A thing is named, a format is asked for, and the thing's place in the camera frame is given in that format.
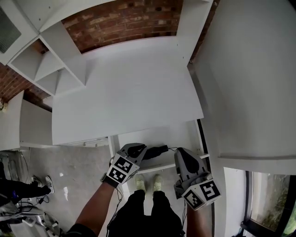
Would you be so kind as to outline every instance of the window frame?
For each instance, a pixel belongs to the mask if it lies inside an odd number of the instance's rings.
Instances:
[[[285,202],[283,214],[280,218],[276,231],[272,231],[262,225],[259,225],[251,219],[253,203],[253,184],[254,172],[246,171],[246,208],[244,221],[240,225],[243,229],[243,236],[246,235],[247,231],[255,237],[281,237],[293,212],[293,208],[296,201],[296,175],[290,175],[287,199]]]

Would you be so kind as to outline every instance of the cabinet door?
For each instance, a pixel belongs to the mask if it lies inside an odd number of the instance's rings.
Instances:
[[[12,0],[0,1],[0,29],[0,63],[4,65],[37,36],[37,30]]]

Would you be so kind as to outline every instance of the red brick wall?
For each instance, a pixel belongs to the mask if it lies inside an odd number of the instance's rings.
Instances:
[[[194,51],[192,53],[192,56],[190,58],[190,62],[194,61],[194,59],[195,59],[195,57],[197,55],[197,52],[198,52],[200,46],[202,45],[202,43],[204,41],[204,38],[205,38],[205,36],[206,36],[206,34],[208,32],[208,29],[209,29],[209,27],[210,27],[210,25],[212,23],[213,17],[214,17],[214,15],[216,13],[216,9],[217,9],[219,3],[220,3],[220,0],[214,0],[213,1],[212,7],[211,7],[210,12],[209,12],[209,15],[208,15],[208,17],[207,17],[207,19],[206,19],[206,21],[204,23],[203,30],[200,33],[197,44],[196,44],[195,49],[194,49]]]
[[[49,95],[26,80],[7,65],[0,63],[0,97],[5,102],[11,100],[21,91],[25,90],[24,99],[35,104],[42,104],[42,99]]]
[[[78,49],[176,35],[183,0],[116,0],[88,8],[62,22]]]

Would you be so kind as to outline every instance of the wristwatch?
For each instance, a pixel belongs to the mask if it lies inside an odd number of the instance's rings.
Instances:
[[[115,180],[113,180],[112,178],[107,176],[107,173],[104,173],[102,178],[101,178],[101,182],[106,182],[108,184],[110,184],[111,186],[117,188],[117,186],[119,185],[119,183],[117,183]]]

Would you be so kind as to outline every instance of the foot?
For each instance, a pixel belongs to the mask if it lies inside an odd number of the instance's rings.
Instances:
[[[153,193],[156,191],[161,191],[162,183],[163,183],[163,179],[160,175],[154,176]]]
[[[53,184],[52,184],[52,180],[51,180],[51,178],[50,178],[49,176],[46,176],[46,177],[45,177],[45,180],[46,180],[46,185],[47,185],[47,187],[50,189],[50,193],[54,193],[55,190],[54,190],[54,186],[53,186]]]
[[[35,175],[33,175],[31,178],[32,182],[37,182],[38,187],[42,187],[42,182]]]
[[[144,192],[146,193],[145,181],[144,181],[144,176],[143,175],[136,175],[135,183],[136,183],[136,186],[137,186],[137,190],[144,190]]]

